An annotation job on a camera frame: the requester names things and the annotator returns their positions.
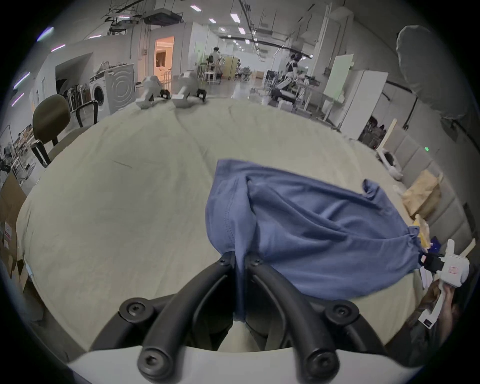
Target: doorway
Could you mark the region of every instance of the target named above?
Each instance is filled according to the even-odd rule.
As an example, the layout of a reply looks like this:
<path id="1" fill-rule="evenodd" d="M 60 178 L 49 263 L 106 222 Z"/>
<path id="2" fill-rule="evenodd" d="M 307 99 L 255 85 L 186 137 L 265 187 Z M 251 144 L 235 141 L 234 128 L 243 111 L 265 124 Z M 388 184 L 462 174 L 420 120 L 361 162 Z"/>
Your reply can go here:
<path id="1" fill-rule="evenodd" d="M 172 58 L 174 37 L 165 37 L 155 41 L 155 58 L 153 73 L 165 89 L 171 91 Z"/>

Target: beige tablecloth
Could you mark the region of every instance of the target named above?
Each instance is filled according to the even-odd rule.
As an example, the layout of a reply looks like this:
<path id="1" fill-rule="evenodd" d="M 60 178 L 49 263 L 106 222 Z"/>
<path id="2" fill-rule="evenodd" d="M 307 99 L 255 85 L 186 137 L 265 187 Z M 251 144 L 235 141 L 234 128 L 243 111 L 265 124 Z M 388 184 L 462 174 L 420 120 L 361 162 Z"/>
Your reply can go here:
<path id="1" fill-rule="evenodd" d="M 80 346 L 90 347 L 124 300 L 175 293 L 219 258 L 204 211 L 216 162 L 226 157 L 356 192 L 370 178 L 411 223 L 373 152 L 319 123 L 233 99 L 190 109 L 129 105 L 55 158 L 18 217 L 33 282 Z M 354 300 L 383 342 L 415 308 L 414 282 L 410 274 Z"/>

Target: chair leg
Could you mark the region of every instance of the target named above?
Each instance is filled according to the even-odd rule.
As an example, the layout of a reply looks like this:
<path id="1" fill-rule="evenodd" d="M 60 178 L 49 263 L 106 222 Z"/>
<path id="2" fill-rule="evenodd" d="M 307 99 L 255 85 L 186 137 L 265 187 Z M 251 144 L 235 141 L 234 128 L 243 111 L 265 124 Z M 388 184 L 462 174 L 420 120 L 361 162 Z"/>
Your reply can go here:
<path id="1" fill-rule="evenodd" d="M 36 142 L 32 144 L 31 148 L 32 152 L 37 157 L 40 164 L 43 166 L 43 168 L 46 168 L 47 165 L 51 163 L 51 161 L 43 144 L 41 142 Z"/>

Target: cardboard box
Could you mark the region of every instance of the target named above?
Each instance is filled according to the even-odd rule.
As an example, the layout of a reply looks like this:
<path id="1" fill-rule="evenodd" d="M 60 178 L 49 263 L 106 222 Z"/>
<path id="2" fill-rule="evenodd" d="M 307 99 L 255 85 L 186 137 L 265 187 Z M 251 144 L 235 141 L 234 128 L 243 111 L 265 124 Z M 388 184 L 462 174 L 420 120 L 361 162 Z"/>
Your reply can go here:
<path id="1" fill-rule="evenodd" d="M 22 303 L 22 315 L 37 321 L 43 317 L 44 304 L 29 278 L 22 255 L 17 254 L 17 218 L 25 199 L 16 177 L 10 173 L 0 190 L 0 255 L 11 278 L 9 283 L 21 293 L 17 301 Z"/>
<path id="2" fill-rule="evenodd" d="M 17 218 L 26 195 L 10 172 L 0 190 L 0 233 L 1 243 L 17 261 Z"/>

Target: brown paper bag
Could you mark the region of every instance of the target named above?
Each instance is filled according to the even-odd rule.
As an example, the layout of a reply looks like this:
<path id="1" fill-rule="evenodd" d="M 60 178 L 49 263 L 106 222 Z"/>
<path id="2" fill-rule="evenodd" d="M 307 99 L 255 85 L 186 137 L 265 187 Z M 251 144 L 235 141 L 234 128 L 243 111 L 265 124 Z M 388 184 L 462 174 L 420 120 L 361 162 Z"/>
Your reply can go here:
<path id="1" fill-rule="evenodd" d="M 435 177 L 424 169 L 412 186 L 405 191 L 402 195 L 402 202 L 411 218 L 420 215 L 427 219 L 435 210 L 442 198 L 440 192 L 442 177 L 442 175 Z"/>

